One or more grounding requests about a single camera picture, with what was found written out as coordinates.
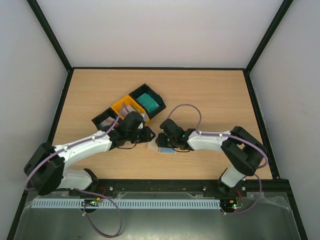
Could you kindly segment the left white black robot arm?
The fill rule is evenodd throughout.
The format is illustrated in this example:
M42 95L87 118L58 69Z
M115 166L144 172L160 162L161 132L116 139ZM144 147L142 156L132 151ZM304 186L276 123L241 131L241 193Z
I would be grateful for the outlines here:
M40 196L59 189L93 192L98 185L96 175L88 168L71 169L72 165L95 154L120 148L127 142L134 145L151 142L155 136L143 116L132 111L124 119L117 117L106 129L74 142L42 143L24 167L27 176L24 188L35 190Z

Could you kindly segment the beige card holder wallet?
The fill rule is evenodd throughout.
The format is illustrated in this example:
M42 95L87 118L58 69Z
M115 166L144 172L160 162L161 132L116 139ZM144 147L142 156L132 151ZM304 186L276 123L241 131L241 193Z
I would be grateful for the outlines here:
M152 151L156 151L156 152L162 153L162 154L170 154L170 155L177 154L177 152L172 148L158 147L154 141L151 141L147 144L147 149L152 150Z

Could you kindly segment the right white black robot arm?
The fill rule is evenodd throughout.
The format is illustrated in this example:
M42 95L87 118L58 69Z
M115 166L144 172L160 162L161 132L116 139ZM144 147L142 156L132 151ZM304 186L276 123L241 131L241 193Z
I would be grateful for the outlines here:
M257 169L269 163L266 147L240 126L222 132L206 132L198 128L183 130L168 118L160 125L160 129L161 133L155 140L160 148L185 152L210 150L226 155L231 165L217 181L218 191L224 196L240 190L240 182L254 176Z

